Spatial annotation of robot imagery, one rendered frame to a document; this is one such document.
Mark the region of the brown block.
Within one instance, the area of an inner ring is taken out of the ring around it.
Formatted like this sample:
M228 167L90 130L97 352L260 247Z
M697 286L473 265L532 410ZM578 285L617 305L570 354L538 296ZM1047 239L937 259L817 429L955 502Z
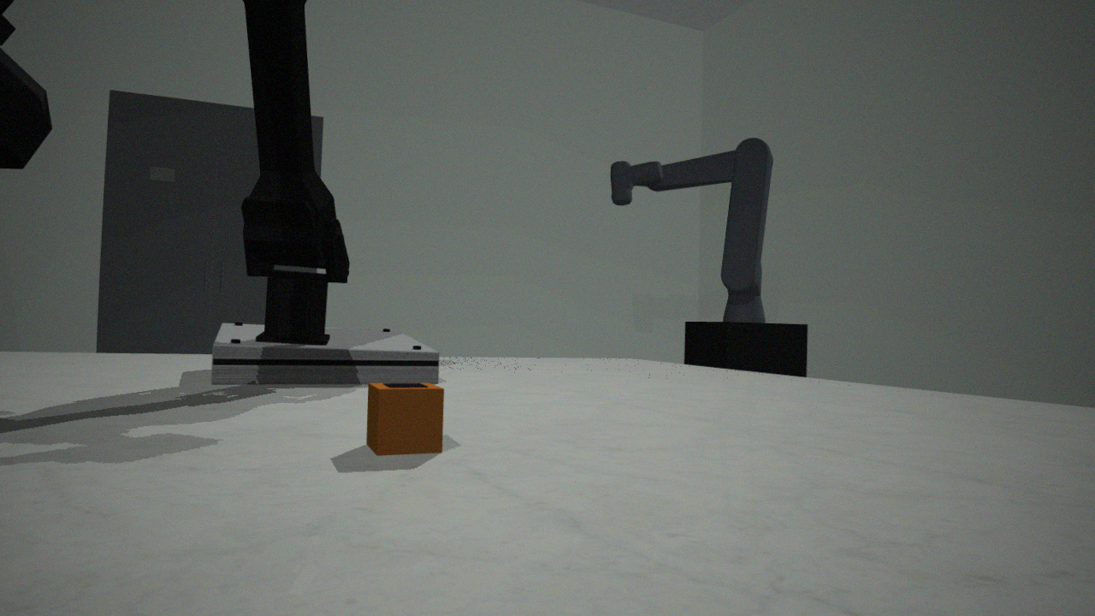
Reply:
M441 453L443 388L369 383L366 445L381 455Z

